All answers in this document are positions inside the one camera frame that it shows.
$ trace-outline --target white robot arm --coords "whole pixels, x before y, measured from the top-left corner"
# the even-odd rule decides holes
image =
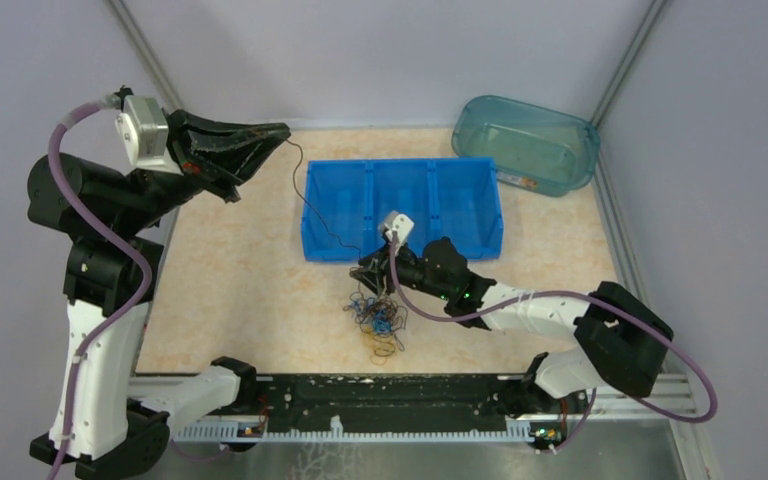
[[[116,128],[135,167],[126,175],[59,151],[72,125],[105,108],[119,110]],[[126,87],[82,105],[57,126],[53,147],[50,142],[49,154],[28,177],[28,218],[73,242],[63,290],[69,318],[63,392],[53,426],[30,448],[32,457],[52,465],[53,475],[68,462],[77,463],[78,478],[138,475],[181,428],[232,402],[253,401],[254,368],[230,358],[217,359],[173,390],[128,399],[163,252],[137,234],[204,190],[226,202],[239,200],[236,187],[289,136],[283,123],[241,125],[184,110],[167,113]],[[123,245],[135,252],[126,254]]]
[[[537,356],[526,373],[526,381],[539,387],[546,403],[604,385],[635,398],[649,396],[667,348],[594,303],[629,313],[667,339],[673,332],[625,288],[602,282],[583,295],[510,287],[470,271],[447,237],[429,243],[417,257],[405,243],[412,228],[406,215],[391,213],[379,227],[386,244],[362,258],[351,275],[377,294],[393,293],[403,285],[447,300],[444,310],[452,318],[424,313],[402,297],[411,310],[431,320],[576,340],[576,348]]]

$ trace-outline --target beige floor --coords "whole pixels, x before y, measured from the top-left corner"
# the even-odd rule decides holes
[[[307,159],[452,157],[449,130],[300,132]],[[284,145],[226,205],[202,194],[185,205],[152,308],[138,371],[193,372],[228,355],[260,372],[517,372],[543,351],[570,344],[522,332],[486,332],[415,315],[405,351],[372,362],[371,349],[342,310],[356,282],[347,265],[307,263],[302,202],[290,172],[298,151]],[[299,170],[299,188],[304,172]],[[499,185],[502,256],[473,262],[477,273],[522,288],[589,291],[615,278],[592,189],[548,198]],[[442,313],[442,301],[411,298]]]

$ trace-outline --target tangled rubber bands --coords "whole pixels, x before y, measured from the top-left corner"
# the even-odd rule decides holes
[[[390,297],[367,297],[356,291],[349,295],[349,304],[343,310],[352,312],[360,331],[369,339],[373,364],[384,365],[397,351],[405,350],[397,332],[405,329],[408,311]]]

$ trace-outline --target white plastic casing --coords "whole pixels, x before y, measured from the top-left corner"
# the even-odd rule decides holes
[[[239,390],[240,377],[227,368],[211,366],[171,391],[143,397],[140,403],[155,412],[169,412],[166,424],[170,435],[175,436],[201,417],[233,402]]]
[[[49,438],[60,448],[66,382],[75,349],[95,327],[105,320],[101,308],[76,301],[67,307],[69,317],[69,351],[60,407]],[[67,452],[77,458],[82,454],[99,458],[122,443],[128,431],[125,416],[128,379],[134,355],[148,315],[148,304],[132,308],[90,346],[78,370],[72,415],[73,439]]]
[[[550,353],[537,369],[534,383],[553,398],[606,385],[581,347]]]
[[[482,297],[482,309],[511,298],[522,301],[481,318],[491,330],[525,330],[574,340],[573,322],[587,312],[590,304],[572,297],[530,298],[529,293],[504,284],[493,285]],[[554,398],[605,385],[581,347],[550,353],[537,369],[535,383]]]
[[[166,149],[169,127],[156,100],[126,97],[125,110],[116,117],[116,130],[135,168],[181,174]]]
[[[393,211],[378,225],[378,231],[382,232],[390,242],[393,241],[393,234],[395,233],[398,238],[396,242],[396,251],[398,251],[407,242],[413,226],[414,223],[410,217],[404,213]]]

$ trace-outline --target blue plastic bin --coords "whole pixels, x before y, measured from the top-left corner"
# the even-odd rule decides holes
[[[452,133],[462,157],[492,157],[499,181],[560,197],[593,178],[599,132],[589,122],[486,95],[471,100]]]
[[[498,258],[504,222],[490,158],[312,161],[305,197],[348,246],[368,255],[382,245],[378,224],[397,210],[416,224],[408,244],[417,255],[442,236],[469,259]],[[355,262],[305,205],[302,247],[308,261]]]

